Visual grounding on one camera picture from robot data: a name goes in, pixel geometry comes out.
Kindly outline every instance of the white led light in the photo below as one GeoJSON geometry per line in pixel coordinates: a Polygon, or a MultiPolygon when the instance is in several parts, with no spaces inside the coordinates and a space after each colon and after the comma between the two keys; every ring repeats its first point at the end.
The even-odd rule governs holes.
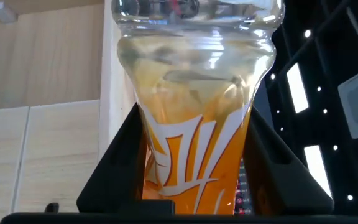
{"type": "Polygon", "coordinates": [[[316,179],[317,183],[324,189],[328,196],[332,198],[323,157],[321,156],[320,146],[306,147],[305,156],[309,173],[314,177],[314,179],[316,179]]]}
{"type": "Polygon", "coordinates": [[[305,88],[303,86],[301,73],[298,64],[294,64],[287,72],[287,80],[290,85],[293,106],[295,112],[299,113],[309,107],[308,99],[306,97],[305,88]]]}
{"type": "Polygon", "coordinates": [[[306,30],[306,31],[305,31],[305,37],[306,37],[306,38],[309,38],[310,35],[311,35],[311,31],[310,31],[310,30],[306,30]]]}

